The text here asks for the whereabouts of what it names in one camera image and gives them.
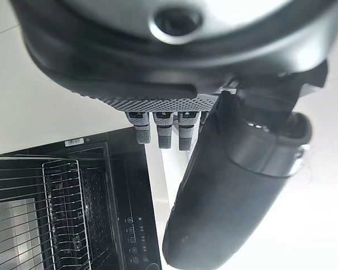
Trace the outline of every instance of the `black oven body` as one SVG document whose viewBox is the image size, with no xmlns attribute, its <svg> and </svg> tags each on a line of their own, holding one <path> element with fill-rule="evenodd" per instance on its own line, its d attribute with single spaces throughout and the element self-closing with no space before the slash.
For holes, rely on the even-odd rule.
<svg viewBox="0 0 338 270">
<path fill-rule="evenodd" d="M 78 160 L 92 270 L 161 269 L 145 147 L 133 128 L 11 154 Z"/>
</svg>

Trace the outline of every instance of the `camera lens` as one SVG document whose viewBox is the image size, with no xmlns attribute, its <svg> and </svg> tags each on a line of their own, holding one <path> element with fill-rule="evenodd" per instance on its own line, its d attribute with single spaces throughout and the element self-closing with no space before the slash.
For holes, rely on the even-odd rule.
<svg viewBox="0 0 338 270">
<path fill-rule="evenodd" d="M 203 23 L 202 15 L 189 8 L 162 10 L 155 16 L 154 21 L 161 31 L 174 37 L 188 35 Z"/>
</svg>

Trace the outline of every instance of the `barcode label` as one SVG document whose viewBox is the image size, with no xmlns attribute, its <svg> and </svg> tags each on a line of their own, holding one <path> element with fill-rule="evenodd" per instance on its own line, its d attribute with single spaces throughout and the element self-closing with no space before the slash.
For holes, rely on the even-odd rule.
<svg viewBox="0 0 338 270">
<path fill-rule="evenodd" d="M 71 139 L 69 141 L 65 141 L 65 147 L 74 146 L 74 145 L 82 145 L 83 143 L 84 143 L 84 138 Z"/>
</svg>

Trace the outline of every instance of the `wire rack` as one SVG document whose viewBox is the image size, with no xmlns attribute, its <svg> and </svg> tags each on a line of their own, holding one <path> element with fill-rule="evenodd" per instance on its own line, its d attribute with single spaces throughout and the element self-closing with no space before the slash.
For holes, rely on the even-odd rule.
<svg viewBox="0 0 338 270">
<path fill-rule="evenodd" d="M 0 156 L 0 270 L 91 269 L 77 160 Z"/>
</svg>

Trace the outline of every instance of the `white floor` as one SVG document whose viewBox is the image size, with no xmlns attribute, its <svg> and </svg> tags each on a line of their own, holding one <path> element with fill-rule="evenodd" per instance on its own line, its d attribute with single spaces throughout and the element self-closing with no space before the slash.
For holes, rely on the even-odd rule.
<svg viewBox="0 0 338 270">
<path fill-rule="evenodd" d="M 314 125 L 306 164 L 223 269 L 338 269 L 338 43 L 326 88 L 302 98 L 296 110 Z M 66 91 L 38 71 L 7 1 L 0 0 L 0 153 L 128 126 L 123 113 Z M 152 130 L 146 150 L 161 239 L 187 159 L 175 150 L 162 155 Z"/>
</svg>

